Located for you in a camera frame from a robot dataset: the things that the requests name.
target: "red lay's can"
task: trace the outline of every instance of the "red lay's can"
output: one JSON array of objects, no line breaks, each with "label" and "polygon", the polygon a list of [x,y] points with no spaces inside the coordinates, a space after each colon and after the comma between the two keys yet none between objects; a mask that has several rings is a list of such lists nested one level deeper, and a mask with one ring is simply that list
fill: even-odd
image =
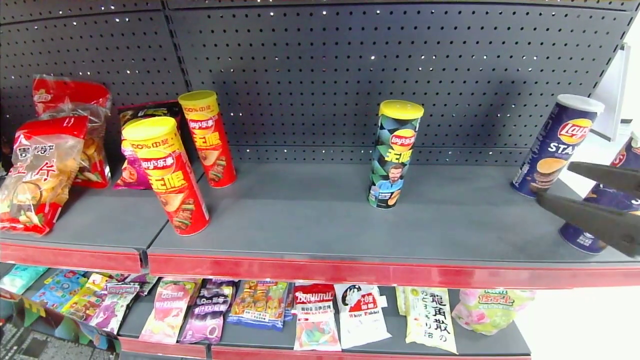
[{"label": "red lay's can", "polygon": [[546,192],[603,111],[602,103],[588,97],[558,95],[511,187],[527,197]]},{"label": "red lay's can", "polygon": [[236,181],[236,170],[217,97],[216,92],[201,90],[182,94],[178,102],[187,118],[209,185],[224,188]]}]

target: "yellow candy package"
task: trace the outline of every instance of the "yellow candy package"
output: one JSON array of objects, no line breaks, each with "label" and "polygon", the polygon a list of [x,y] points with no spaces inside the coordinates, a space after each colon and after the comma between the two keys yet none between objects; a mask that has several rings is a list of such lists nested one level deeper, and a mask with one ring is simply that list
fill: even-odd
[{"label": "yellow candy package", "polygon": [[406,343],[458,353],[447,289],[407,286],[404,287],[404,303]]}]

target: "green candy package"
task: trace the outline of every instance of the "green candy package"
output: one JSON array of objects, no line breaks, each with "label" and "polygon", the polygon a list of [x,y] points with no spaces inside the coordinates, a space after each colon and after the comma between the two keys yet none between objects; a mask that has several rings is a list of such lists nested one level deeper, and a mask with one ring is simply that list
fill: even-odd
[{"label": "green candy package", "polygon": [[452,316],[464,328],[493,335],[507,327],[536,297],[534,290],[460,290]]},{"label": "green candy package", "polygon": [[42,266],[14,265],[0,280],[0,288],[22,295],[47,269]]}]

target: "gray pegboard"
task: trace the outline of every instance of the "gray pegboard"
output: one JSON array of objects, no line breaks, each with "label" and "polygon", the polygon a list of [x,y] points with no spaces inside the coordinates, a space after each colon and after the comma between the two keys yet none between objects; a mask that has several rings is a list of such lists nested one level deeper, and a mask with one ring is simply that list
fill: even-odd
[{"label": "gray pegboard", "polygon": [[[168,2],[171,8],[205,8],[223,6],[271,6],[301,4],[349,4],[363,3],[362,0],[181,0]],[[438,0],[368,0],[368,3],[428,3]],[[495,3],[495,0],[457,0],[458,3]],[[603,8],[609,10],[634,11],[638,0],[514,0],[515,4],[536,4],[547,6],[572,6],[581,8]]]},{"label": "gray pegboard", "polygon": [[161,9],[160,0],[16,0],[3,1],[0,24],[53,17]]},{"label": "gray pegboard", "polygon": [[371,146],[378,104],[425,106],[418,147],[530,147],[558,94],[589,95],[631,12],[517,4],[171,10],[191,85],[233,145]]},{"label": "gray pegboard", "polygon": [[[118,13],[2,25],[0,81],[3,132],[33,118],[32,75],[104,83],[116,106],[176,99],[186,91],[164,15]],[[108,150],[119,152],[120,128],[108,124]]]}]

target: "red snack bag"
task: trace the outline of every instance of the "red snack bag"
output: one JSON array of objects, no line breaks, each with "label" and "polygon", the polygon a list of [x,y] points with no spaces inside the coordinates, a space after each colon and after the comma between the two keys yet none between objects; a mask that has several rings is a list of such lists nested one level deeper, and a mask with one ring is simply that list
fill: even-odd
[{"label": "red snack bag", "polygon": [[74,184],[89,188],[109,186],[111,171],[104,153],[106,119],[111,107],[109,90],[98,83],[36,75],[33,80],[33,101],[41,119],[84,115],[89,118]]},{"label": "red snack bag", "polygon": [[0,186],[0,230],[43,235],[68,199],[88,118],[29,121],[13,143],[14,166]]}]

